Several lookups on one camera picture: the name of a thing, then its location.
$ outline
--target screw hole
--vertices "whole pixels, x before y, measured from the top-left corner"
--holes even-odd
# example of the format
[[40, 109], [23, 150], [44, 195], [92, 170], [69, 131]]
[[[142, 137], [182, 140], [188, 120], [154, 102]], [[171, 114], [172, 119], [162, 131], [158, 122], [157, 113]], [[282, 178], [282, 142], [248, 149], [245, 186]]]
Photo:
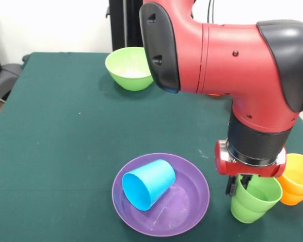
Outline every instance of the screw hole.
[[154, 24], [156, 22], [156, 14], [150, 15], [150, 17], [147, 19], [147, 22], [150, 24]]
[[162, 57], [161, 54], [159, 54], [159, 55], [154, 56], [153, 63], [157, 66], [161, 66], [162, 65], [162, 60], [163, 60], [163, 57]]

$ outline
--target red robot arm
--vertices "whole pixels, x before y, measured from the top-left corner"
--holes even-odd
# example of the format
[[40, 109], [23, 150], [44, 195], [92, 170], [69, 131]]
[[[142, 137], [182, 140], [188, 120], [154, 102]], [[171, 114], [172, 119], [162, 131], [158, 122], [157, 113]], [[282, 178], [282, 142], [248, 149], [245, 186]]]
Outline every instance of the red robot arm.
[[228, 137], [215, 148], [219, 174], [280, 176], [285, 142], [303, 111], [303, 23], [202, 24], [191, 17], [194, 2], [143, 1], [151, 74], [172, 93], [232, 96]]

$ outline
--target white wall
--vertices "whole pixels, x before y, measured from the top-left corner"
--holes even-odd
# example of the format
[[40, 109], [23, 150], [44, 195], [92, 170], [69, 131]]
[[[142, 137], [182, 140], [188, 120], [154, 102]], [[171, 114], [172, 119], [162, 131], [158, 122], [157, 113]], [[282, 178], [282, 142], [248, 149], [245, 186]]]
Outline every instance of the white wall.
[[0, 0], [0, 61], [34, 51], [112, 51], [109, 0]]
[[[21, 63], [34, 51], [112, 51], [109, 0], [0, 0], [0, 59]], [[193, 13], [207, 20], [208, 0]], [[260, 20], [303, 21], [303, 0], [216, 0], [215, 23], [254, 24]]]

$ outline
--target green tablecloth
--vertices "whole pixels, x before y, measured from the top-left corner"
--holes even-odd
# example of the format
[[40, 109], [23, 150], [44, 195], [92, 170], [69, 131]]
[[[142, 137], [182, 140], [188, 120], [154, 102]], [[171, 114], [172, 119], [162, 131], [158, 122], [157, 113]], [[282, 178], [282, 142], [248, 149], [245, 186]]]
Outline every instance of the green tablecloth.
[[[0, 116], [0, 242], [300, 241], [303, 202], [277, 204], [251, 225], [236, 221], [217, 174], [214, 145], [225, 139], [230, 99], [121, 89], [106, 54], [35, 53]], [[298, 121], [288, 152], [303, 154]], [[205, 175], [211, 202], [189, 232], [153, 238], [129, 228], [111, 200], [113, 180], [147, 153], [182, 156]]]

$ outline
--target cup rim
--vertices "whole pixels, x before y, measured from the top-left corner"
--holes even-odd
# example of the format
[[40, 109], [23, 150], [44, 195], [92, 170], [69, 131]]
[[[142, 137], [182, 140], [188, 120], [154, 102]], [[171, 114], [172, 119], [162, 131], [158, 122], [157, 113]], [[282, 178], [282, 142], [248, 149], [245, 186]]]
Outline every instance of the cup rim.
[[279, 183], [279, 181], [278, 181], [275, 177], [263, 177], [263, 178], [272, 178], [273, 180], [275, 180], [276, 184], [278, 185], [278, 187], [279, 187], [279, 189], [280, 189], [280, 191], [281, 191], [279, 198], [278, 198], [278, 199], [275, 199], [274, 201], [264, 201], [264, 200], [261, 200], [261, 199], [259, 199], [259, 198], [256, 198], [255, 196], [253, 196], [252, 194], [250, 194], [250, 193], [243, 187], [243, 185], [241, 184], [241, 181], [240, 181], [239, 178], [240, 178], [240, 175], [237, 177], [238, 186], [241, 186], [241, 188], [242, 188], [245, 192], [247, 192], [247, 194], [248, 194], [251, 198], [253, 198], [253, 199], [255, 199], [255, 200], [259, 201], [259, 202], [264, 202], [264, 203], [266, 203], [266, 204], [267, 204], [267, 203], [272, 204], [272, 203], [276, 203], [276, 202], [280, 201], [281, 198], [282, 198], [282, 196], [283, 196], [283, 188], [282, 188], [282, 185]]
[[[110, 66], [107, 64], [108, 63], [108, 60], [110, 59], [110, 57], [114, 54], [114, 53], [117, 53], [117, 52], [120, 52], [124, 49], [144, 49], [144, 47], [139, 47], [139, 46], [131, 46], [131, 47], [122, 47], [122, 48], [119, 48], [119, 49], [116, 49], [115, 51], [112, 51], [108, 54], [107, 58], [105, 59], [105, 66], [107, 68], [107, 70], [110, 72]], [[127, 78], [127, 77], [122, 77], [116, 73], [113, 73], [113, 75], [116, 75], [118, 77], [121, 77], [121, 78], [125, 78], [125, 79], [141, 79], [141, 78], [147, 78], [147, 77], [150, 77], [152, 74], [149, 73], [148, 75], [142, 75], [140, 77], [130, 77], [130, 78]]]
[[[288, 156], [288, 155], [297, 155], [297, 156], [303, 157], [303, 154], [289, 153], [289, 154], [286, 154], [286, 162], [287, 162], [287, 156]], [[289, 183], [291, 183], [291, 184], [293, 184], [293, 185], [296, 185], [296, 186], [298, 186], [298, 187], [303, 188], [303, 185], [302, 185], [302, 184], [298, 184], [298, 183], [295, 183], [294, 181], [290, 180], [287, 176], [284, 175], [284, 173], [282, 174], [282, 177], [285, 178]]]
[[[138, 210], [140, 210], [140, 211], [147, 211], [147, 210], [151, 207], [151, 205], [152, 205], [152, 198], [150, 197], [150, 190], [148, 189], [148, 187], [146, 186], [146, 184], [140, 179], [140, 177], [137, 176], [136, 174], [133, 174], [131, 171], [125, 173], [125, 174], [122, 176], [122, 183], [123, 183], [124, 177], [125, 177], [125, 176], [128, 176], [128, 175], [132, 175], [132, 176], [136, 177], [136, 178], [141, 182], [143, 188], [144, 188], [144, 189], [147, 191], [147, 193], [148, 193], [149, 205], [148, 205], [148, 208], [147, 208], [147, 209], [146, 209], [146, 208], [141, 208], [141, 207], [138, 208], [138, 207], [136, 206], [137, 204], [133, 205], [133, 204], [131, 203], [131, 201], [129, 201], [129, 202], [130, 202], [135, 208], [137, 208]], [[127, 194], [126, 194], [126, 192], [125, 192], [125, 188], [124, 188], [123, 186], [122, 186], [122, 190], [123, 190], [123, 192], [125, 193], [125, 195], [126, 195], [126, 197], [127, 197]]]

